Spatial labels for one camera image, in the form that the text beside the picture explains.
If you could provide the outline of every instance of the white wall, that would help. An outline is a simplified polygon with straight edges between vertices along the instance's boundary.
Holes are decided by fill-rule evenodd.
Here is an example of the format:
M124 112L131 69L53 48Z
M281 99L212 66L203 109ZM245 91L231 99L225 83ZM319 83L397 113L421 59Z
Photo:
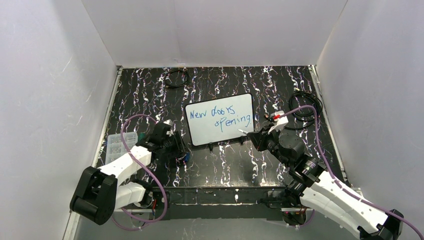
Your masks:
M83 0L124 67L316 64L346 0Z
M62 239L116 67L83 4L2 1L0 239Z
M350 0L317 63L349 180L424 231L424 5ZM404 226L400 239L418 239Z

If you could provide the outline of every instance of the whiteboard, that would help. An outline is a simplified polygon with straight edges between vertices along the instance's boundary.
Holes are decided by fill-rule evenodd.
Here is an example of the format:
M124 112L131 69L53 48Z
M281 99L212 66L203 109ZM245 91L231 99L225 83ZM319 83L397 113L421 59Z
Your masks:
M250 93L185 106L191 144L199 146L245 136L239 129L253 132L253 101Z

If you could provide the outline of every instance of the green object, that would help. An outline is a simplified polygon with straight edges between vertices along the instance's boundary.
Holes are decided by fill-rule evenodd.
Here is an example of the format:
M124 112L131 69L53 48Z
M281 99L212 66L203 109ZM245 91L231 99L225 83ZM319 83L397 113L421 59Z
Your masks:
M144 134L144 132L140 133L140 134L138 135L137 142L140 142L140 140L144 139L144 138L145 138L145 136L146 136L146 135Z

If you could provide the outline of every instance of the plastic container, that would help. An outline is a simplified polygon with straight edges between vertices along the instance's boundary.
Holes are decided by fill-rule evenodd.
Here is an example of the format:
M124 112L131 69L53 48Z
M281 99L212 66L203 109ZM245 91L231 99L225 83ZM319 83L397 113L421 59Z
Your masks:
M137 133L135 131L125 132L123 134L126 144L129 149L134 147L137 143ZM122 155L126 154L127 150L124 147L124 144L121 141L121 134L112 134L107 137L106 145L106 160L104 164L110 164L114 160L118 159Z

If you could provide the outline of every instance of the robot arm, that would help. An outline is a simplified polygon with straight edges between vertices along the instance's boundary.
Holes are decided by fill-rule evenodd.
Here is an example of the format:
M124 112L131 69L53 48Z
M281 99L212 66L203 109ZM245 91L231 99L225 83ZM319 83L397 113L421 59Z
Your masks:
M152 159L180 159L186 153L187 147L180 133L172 131L171 121L157 123L153 133L131 149L131 154L145 166ZM99 168L87 167L76 186L70 209L98 225L104 224L115 209L143 200L146 188L141 184L121 185L140 169L129 153Z
M324 214L358 239L397 240L403 225L400 220L363 203L365 198L338 179L333 179L323 163L305 154L302 139L294 134L284 134L280 139L281 129L288 122L287 117L279 118L282 114L280 111L271 115L275 124L246 134L258 151L270 151L289 168L288 173L294 181L285 191L284 197L295 206L307 206ZM339 181L344 189L361 198L361 201L343 192L335 181ZM395 209L391 212L403 217Z

